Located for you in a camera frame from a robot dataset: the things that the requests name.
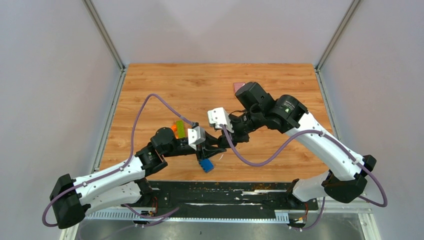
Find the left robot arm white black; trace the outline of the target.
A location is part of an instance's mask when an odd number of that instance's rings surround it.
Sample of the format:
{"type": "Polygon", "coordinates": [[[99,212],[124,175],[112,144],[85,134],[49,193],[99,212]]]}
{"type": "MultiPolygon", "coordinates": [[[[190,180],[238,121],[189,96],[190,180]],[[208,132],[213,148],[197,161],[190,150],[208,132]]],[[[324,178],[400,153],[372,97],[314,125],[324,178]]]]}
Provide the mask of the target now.
{"type": "Polygon", "coordinates": [[[227,138],[216,138],[200,126],[187,132],[187,137],[177,138],[171,128],[159,128],[145,147],[119,164],[85,176],[60,176],[49,196],[48,206],[56,219],[52,226],[66,229],[93,212],[116,205],[137,202],[149,206],[153,193],[146,178],[168,166],[166,157],[195,155],[209,172],[213,167],[206,161],[226,152],[227,138]]]}

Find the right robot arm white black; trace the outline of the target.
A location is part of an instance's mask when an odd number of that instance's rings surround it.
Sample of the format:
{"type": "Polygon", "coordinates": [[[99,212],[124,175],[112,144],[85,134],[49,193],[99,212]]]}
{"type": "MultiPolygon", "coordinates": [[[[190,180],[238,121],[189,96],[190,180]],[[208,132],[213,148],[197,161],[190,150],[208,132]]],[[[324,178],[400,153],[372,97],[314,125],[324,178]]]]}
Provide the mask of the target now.
{"type": "Polygon", "coordinates": [[[291,182],[285,195],[290,208],[298,209],[314,198],[331,197],[348,204],[362,196],[368,183],[366,177],[377,162],[373,156],[346,147],[291,95],[273,98],[259,83],[248,82],[235,96],[244,108],[241,115],[229,114],[223,107],[207,113],[210,126],[222,131],[220,140],[226,148],[247,142],[250,133],[266,127],[286,134],[289,141],[298,141],[328,168],[320,175],[291,182]]]}

